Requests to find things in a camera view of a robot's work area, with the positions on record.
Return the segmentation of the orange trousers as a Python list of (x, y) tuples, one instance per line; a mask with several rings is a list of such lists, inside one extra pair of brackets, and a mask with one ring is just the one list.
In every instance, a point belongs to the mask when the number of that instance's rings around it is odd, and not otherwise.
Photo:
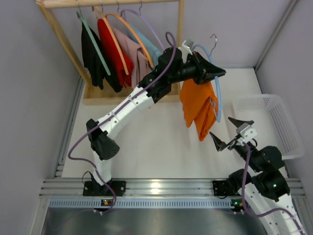
[(183, 82), (179, 95), (186, 126), (189, 128), (195, 124), (198, 138), (203, 141), (211, 127), (216, 122), (217, 108), (212, 104), (218, 103), (212, 84), (197, 85), (194, 80)]

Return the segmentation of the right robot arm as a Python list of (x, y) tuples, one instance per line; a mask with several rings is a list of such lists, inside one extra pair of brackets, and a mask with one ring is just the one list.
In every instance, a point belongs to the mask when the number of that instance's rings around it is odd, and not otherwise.
[(281, 173), (285, 166), (282, 154), (275, 146), (257, 148), (254, 122), (229, 118), (236, 126), (236, 136), (229, 143), (210, 133), (216, 150), (234, 150), (245, 161), (245, 166), (231, 173), (225, 180), (212, 182), (216, 197), (225, 199), (240, 196), (233, 201), (235, 208), (260, 219), (269, 235), (304, 235), (306, 231), (294, 208), (291, 190)]

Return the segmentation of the light blue hanger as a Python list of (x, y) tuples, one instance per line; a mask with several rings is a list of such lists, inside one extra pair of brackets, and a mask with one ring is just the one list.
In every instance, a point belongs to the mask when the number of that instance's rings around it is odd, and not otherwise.
[[(217, 36), (215, 34), (212, 34), (210, 36), (210, 38), (214, 38), (215, 44), (214, 46), (211, 48), (211, 51), (209, 52), (208, 49), (200, 44), (195, 44), (192, 46), (192, 51), (194, 51), (197, 47), (201, 48), (204, 53), (206, 54), (208, 60), (210, 63), (214, 64), (213, 58), (212, 58), (212, 52), (215, 49), (216, 45), (217, 45)], [(217, 76), (214, 77), (214, 81), (215, 81), (215, 87), (216, 87), (216, 97), (217, 97), (217, 101), (213, 101), (210, 98), (210, 103), (214, 106), (214, 115), (216, 118), (217, 122), (221, 121), (221, 116), (222, 116), (222, 94), (221, 94), (221, 88), (220, 88), (220, 83), (219, 83), (219, 78)]]

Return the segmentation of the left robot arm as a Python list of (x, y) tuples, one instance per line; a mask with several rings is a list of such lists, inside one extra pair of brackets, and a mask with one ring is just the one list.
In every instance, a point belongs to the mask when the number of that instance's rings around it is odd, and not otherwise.
[(225, 74), (224, 69), (213, 65), (198, 52), (189, 52), (183, 59), (181, 49), (166, 49), (158, 57), (155, 69), (139, 82), (124, 101), (107, 116), (98, 120), (90, 119), (86, 123), (96, 167), (91, 180), (84, 183), (83, 195), (111, 196), (110, 189), (118, 196), (124, 194), (126, 183), (113, 181), (111, 175), (112, 159), (120, 150), (114, 138), (137, 114), (170, 93), (172, 84), (194, 81), (202, 85)]

